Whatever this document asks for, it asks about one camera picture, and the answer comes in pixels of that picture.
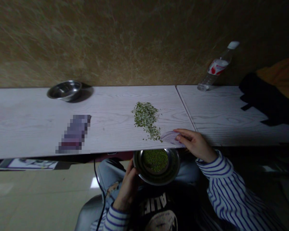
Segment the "water bottle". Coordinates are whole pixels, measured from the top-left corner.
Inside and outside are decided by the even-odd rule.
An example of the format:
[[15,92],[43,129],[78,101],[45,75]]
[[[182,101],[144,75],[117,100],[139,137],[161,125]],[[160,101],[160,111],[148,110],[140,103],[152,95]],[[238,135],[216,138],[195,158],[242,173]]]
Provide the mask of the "water bottle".
[[214,59],[211,65],[208,68],[208,73],[204,80],[198,84],[197,89],[200,91],[209,90],[210,86],[215,82],[217,77],[225,70],[225,68],[229,65],[232,59],[233,51],[240,42],[232,41],[229,43],[227,50],[222,53],[222,55]]

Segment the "green mung beans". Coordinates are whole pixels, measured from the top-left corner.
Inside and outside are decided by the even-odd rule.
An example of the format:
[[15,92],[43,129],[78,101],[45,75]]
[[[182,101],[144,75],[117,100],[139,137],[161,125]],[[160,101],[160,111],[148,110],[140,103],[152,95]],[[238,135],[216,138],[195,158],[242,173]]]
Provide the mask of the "green mung beans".
[[135,114],[135,127],[143,127],[144,131],[150,134],[150,140],[160,139],[160,129],[154,126],[156,122],[155,114],[158,110],[151,103],[138,102],[132,110]]
[[168,156],[164,149],[145,150],[143,152],[144,164],[153,172],[160,172],[168,163]]

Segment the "person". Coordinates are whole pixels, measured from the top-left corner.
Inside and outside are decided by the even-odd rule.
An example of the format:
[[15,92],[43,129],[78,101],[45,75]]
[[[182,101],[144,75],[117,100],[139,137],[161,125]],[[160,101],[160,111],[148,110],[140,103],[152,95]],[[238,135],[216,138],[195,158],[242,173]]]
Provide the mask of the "person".
[[[178,176],[168,185],[139,186],[132,160],[126,172],[118,161],[101,162],[98,177],[106,198],[99,230],[285,230],[276,214],[246,188],[232,163],[200,133],[174,131],[195,159],[182,161]],[[207,193],[217,219],[200,205],[195,191],[199,170],[209,180]]]

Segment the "stainless steel bowl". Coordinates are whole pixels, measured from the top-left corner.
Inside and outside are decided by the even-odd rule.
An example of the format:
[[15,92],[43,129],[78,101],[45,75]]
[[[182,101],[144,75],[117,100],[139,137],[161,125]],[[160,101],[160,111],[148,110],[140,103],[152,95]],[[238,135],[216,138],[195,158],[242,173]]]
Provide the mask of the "stainless steel bowl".
[[153,172],[144,165],[143,152],[144,150],[134,152],[134,166],[139,170],[140,178],[145,182],[155,186],[169,184],[173,181],[180,169],[180,157],[176,149],[165,149],[168,155],[168,163],[164,169],[159,172]]
[[52,99],[60,99],[66,102],[76,100],[81,95],[81,82],[69,80],[53,86],[47,92],[47,96]]

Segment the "hand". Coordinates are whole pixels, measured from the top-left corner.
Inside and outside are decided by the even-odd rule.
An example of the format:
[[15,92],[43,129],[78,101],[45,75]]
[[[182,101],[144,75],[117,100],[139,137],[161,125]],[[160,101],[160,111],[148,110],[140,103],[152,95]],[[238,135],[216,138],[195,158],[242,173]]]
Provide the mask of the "hand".
[[139,185],[139,172],[134,168],[133,159],[128,164],[121,189],[118,197],[113,203],[113,208],[122,212],[126,212],[130,209],[131,204],[136,197]]
[[218,157],[216,151],[206,142],[202,135],[187,129],[175,129],[174,132],[181,133],[176,137],[197,158],[211,163]]

